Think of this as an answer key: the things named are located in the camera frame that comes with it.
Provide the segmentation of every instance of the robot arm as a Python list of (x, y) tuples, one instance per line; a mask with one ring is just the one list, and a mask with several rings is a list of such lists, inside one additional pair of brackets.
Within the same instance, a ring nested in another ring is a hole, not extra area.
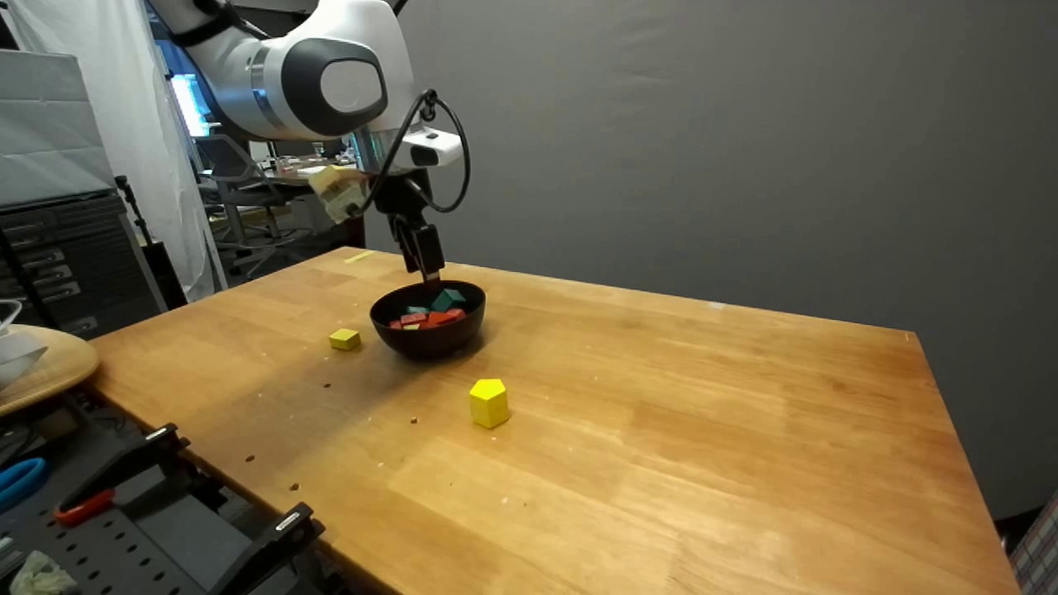
[(149, 0), (171, 40), (184, 48), (209, 84), (213, 104), (249, 140), (350, 137), (362, 169), (373, 178), (373, 205), (392, 217), (407, 270), (427, 281), (443, 267), (427, 167), (449, 167), (468, 140), (415, 130), (421, 108), (443, 107), (415, 94), (407, 42), (386, 0), (322, 0), (287, 38), (255, 38), (219, 0)]
[(322, 0), (287, 38), (259, 40), (219, 0), (151, 0), (249, 140), (394, 133), (415, 108), (415, 70), (386, 0)]

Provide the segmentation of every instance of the cable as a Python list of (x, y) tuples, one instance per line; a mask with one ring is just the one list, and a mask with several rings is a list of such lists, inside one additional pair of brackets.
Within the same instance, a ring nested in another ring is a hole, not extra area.
[(415, 184), (415, 192), (424, 200), (424, 205), (431, 205), (432, 211), (456, 211), (468, 200), (468, 189), (469, 189), (469, 142), (468, 142), (468, 130), (461, 122), (461, 115), (436, 95), (436, 88), (427, 88), (418, 107), (403, 115), (396, 137), (394, 137), (394, 145), (378, 173), (378, 178), (386, 178), (392, 169), (394, 169), (394, 160), (402, 151), (402, 140), (410, 133), (415, 118), (424, 111), (424, 118), (431, 122), (432, 118), (432, 107), (441, 107), (454, 127), (456, 127), (456, 137), (461, 137), (461, 149), (464, 149), (464, 184), (461, 184), (461, 196), (449, 202), (449, 205), (436, 205), (421, 184)]
[(197, 0), (197, 8), (198, 8), (201, 12), (209, 12), (209, 18), (216, 18), (216, 19), (232, 22), (235, 31), (241, 31), (241, 32), (249, 32), (249, 38), (268, 40), (268, 32), (264, 32), (259, 22), (252, 22), (252, 19), (246, 19), (241, 12), (235, 12), (232, 3)]
[(464, 184), (461, 184), (461, 196), (449, 202), (449, 205), (436, 205), (432, 200), (427, 200), (427, 205), (432, 211), (456, 211), (468, 200), (468, 189), (469, 189), (469, 142), (468, 142), (468, 133), (464, 133), (464, 122), (461, 115), (432, 94), (432, 104), (454, 118), (456, 127), (456, 137), (461, 137), (461, 149), (464, 149)]

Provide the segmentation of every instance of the wooden table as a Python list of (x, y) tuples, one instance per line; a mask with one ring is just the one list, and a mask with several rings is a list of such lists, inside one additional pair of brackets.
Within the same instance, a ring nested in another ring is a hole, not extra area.
[(73, 334), (51, 332), (51, 326), (29, 326), (29, 325), (15, 325), (11, 332), (32, 334), (48, 351), (28, 369), (28, 376), (0, 386), (0, 418), (16, 413), (22, 407), (32, 407), (39, 401), (61, 398), (63, 390), (92, 376), (92, 369), (100, 368), (92, 343), (87, 343)]
[[(489, 267), (486, 341), (392, 354), (331, 251), (100, 337), (95, 390), (402, 592), (1014, 592), (918, 341)], [(329, 334), (354, 325), (357, 354)], [(513, 421), (469, 423), (478, 376)]]

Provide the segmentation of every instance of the yellow block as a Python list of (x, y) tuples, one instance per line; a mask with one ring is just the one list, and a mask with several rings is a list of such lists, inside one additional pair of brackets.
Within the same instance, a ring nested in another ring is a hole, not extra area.
[(469, 386), (469, 421), (486, 429), (510, 421), (507, 384), (501, 376), (482, 376)]
[(338, 326), (329, 341), (331, 341), (331, 351), (354, 351), (354, 347), (362, 347), (362, 334), (350, 332), (350, 326)]

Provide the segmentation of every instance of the white wall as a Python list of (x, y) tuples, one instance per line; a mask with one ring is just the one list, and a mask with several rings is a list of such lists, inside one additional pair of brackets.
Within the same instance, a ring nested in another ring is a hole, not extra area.
[(1055, 0), (421, 0), (403, 22), (472, 130), (449, 259), (913, 326), (993, 514), (1055, 489)]

